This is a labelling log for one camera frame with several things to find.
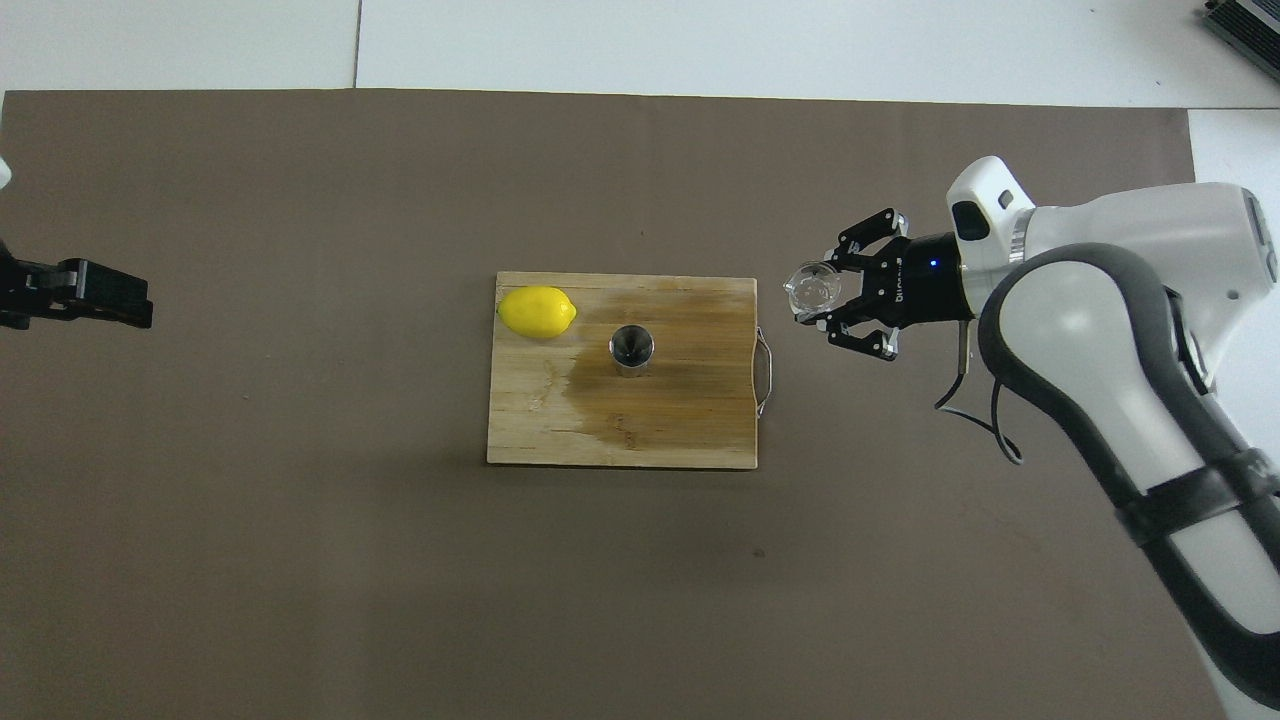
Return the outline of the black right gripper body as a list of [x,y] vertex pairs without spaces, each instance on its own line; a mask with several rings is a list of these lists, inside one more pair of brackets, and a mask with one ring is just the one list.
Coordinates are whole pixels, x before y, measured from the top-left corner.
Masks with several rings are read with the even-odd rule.
[[934,322],[965,322],[957,238],[952,232],[887,240],[858,261],[861,292],[855,318],[890,328]]

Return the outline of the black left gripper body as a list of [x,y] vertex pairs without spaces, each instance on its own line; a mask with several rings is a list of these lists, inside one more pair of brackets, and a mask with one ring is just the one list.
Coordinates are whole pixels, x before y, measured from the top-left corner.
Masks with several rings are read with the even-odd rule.
[[33,318],[61,320],[61,310],[52,307],[52,288],[42,284],[59,272],[58,265],[15,258],[1,240],[1,325],[28,331]]

